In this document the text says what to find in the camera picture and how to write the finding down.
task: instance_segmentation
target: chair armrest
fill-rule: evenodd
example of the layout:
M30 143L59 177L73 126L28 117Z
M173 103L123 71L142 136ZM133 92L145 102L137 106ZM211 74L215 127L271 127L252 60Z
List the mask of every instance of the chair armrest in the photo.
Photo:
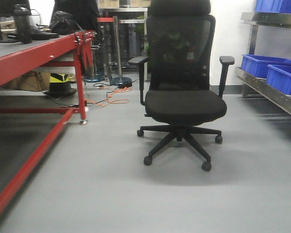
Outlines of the chair armrest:
M140 57L134 57L134 58L132 58L132 59L130 59L128 61L128 64L134 65L134 66L139 66L141 64L146 63L149 60L150 60L150 58L149 57L145 57L145 56L144 57L142 57L142 56L140 56Z
M228 67L235 64L235 59L232 56L220 56L220 63L222 64L222 71L219 85L219 96L222 98L226 84Z
M233 65L235 64L235 59L232 56L221 56L220 62L223 65Z
M128 61L128 64L139 67L139 90L140 90L140 103L142 105L144 102L144 87L145 87L145 63L149 61L150 58L146 56L134 57Z

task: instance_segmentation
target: black container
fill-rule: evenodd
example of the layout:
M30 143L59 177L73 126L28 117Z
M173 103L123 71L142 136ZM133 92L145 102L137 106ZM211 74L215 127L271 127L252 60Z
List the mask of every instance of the black container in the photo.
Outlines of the black container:
M30 15L30 10L28 10L24 5L15 5L13 17L16 24L17 39L23 44L29 44L32 42L31 26L29 24Z

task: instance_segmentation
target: red workbench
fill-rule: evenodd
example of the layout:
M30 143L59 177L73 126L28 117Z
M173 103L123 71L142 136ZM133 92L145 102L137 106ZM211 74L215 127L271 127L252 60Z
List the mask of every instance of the red workbench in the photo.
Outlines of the red workbench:
M77 79L79 105L69 108L21 108L0 109L0 113L59 113L62 114L60 121L45 137L43 142L31 154L21 169L9 181L0 193L0 214L10 200L22 186L26 178L42 159L45 152L52 145L64 125L74 113L80 113L80 124L87 123L85 113L85 101L83 95L82 68L80 57L84 64L92 63L91 41L94 38L92 32L76 33L60 36L56 39L45 41L33 41L30 44L0 43L0 86L20 75L40 66L49 67L74 67ZM57 62L53 59L65 53L73 53L73 61Z

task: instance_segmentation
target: chair base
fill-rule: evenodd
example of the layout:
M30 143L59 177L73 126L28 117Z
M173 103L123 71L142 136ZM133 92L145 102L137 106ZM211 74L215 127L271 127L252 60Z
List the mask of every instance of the chair base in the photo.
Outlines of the chair base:
M215 142L218 144L222 143L222 131L199 128L194 126L184 127L184 126L172 126L172 125L158 125L158 126L142 126L137 131L138 136L144 135L144 130L147 131L157 131L157 132L167 132L169 133L165 136L150 152L149 155L144 159L144 165L149 166L152 164L153 155L157 153L160 149L165 147L175 138L178 142L182 141L184 138L195 150L197 150L206 161L202 165L204 171L211 170L211 157L210 155L202 148L202 146L193 138L192 134L216 134Z

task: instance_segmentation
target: chair seat cushion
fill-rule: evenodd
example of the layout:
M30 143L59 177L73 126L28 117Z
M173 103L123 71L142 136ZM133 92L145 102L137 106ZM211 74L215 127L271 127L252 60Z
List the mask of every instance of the chair seat cushion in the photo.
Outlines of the chair seat cushion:
M226 103L209 90L149 90L145 96L147 115L173 125L200 125L223 117L226 110Z

